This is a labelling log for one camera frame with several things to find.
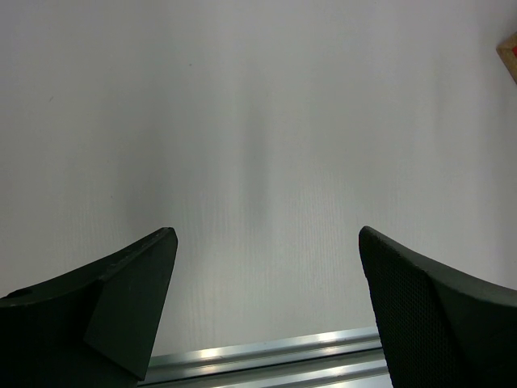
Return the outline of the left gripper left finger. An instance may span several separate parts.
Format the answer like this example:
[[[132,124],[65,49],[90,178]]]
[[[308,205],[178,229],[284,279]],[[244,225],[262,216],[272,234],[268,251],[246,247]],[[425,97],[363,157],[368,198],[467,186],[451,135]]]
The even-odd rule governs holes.
[[[164,227],[1,299],[3,387],[135,387],[145,379],[178,248]]]

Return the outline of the watermelon print canvas bag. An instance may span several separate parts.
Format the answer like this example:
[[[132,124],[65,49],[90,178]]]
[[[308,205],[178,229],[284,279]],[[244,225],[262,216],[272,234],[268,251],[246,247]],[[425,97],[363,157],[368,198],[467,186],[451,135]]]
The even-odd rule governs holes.
[[[496,51],[514,83],[517,83],[517,33],[501,42]]]

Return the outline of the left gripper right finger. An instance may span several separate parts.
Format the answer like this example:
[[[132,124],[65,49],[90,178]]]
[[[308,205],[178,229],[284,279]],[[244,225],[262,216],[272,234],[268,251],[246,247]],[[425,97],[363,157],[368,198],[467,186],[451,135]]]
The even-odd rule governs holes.
[[[514,387],[516,291],[427,258],[369,226],[359,232],[395,387]]]

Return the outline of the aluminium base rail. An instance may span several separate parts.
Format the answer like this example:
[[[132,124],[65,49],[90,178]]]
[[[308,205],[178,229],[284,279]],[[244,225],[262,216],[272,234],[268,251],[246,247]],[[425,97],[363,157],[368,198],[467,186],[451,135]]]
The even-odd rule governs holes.
[[[374,327],[152,357],[141,387],[390,387]]]

